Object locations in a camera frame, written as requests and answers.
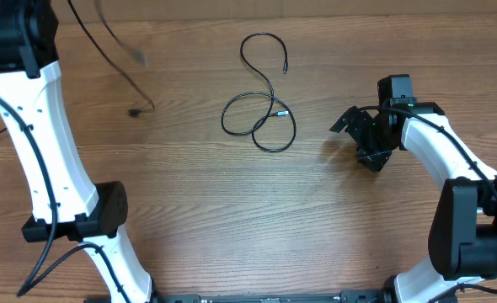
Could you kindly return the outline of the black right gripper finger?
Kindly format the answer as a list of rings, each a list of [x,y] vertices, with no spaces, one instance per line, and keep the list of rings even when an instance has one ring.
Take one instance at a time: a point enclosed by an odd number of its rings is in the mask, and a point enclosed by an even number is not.
[[[391,151],[365,151],[364,149],[359,149],[356,152],[356,160],[370,171],[378,173],[383,169],[391,155]]]
[[[360,113],[356,106],[347,109],[339,119],[330,127],[331,132],[340,133],[346,126],[350,125],[353,119]]]

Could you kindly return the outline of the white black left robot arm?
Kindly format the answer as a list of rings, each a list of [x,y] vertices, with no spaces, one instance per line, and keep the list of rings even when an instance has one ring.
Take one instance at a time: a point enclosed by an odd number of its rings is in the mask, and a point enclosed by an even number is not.
[[[66,237],[94,262],[111,302],[156,302],[152,276],[140,265],[126,232],[122,183],[94,183],[67,120],[47,1],[0,1],[0,115],[24,170],[32,214],[28,242]]]

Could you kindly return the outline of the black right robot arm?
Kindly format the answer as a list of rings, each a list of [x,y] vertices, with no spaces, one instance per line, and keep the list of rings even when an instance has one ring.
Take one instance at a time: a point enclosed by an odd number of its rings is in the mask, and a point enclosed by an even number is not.
[[[330,129],[347,132],[357,144],[357,161],[373,172],[393,150],[411,152],[441,191],[427,257],[390,277],[371,295],[375,302],[455,302],[457,291],[466,289],[497,295],[481,284],[497,279],[497,171],[463,143],[438,105],[353,106]]]

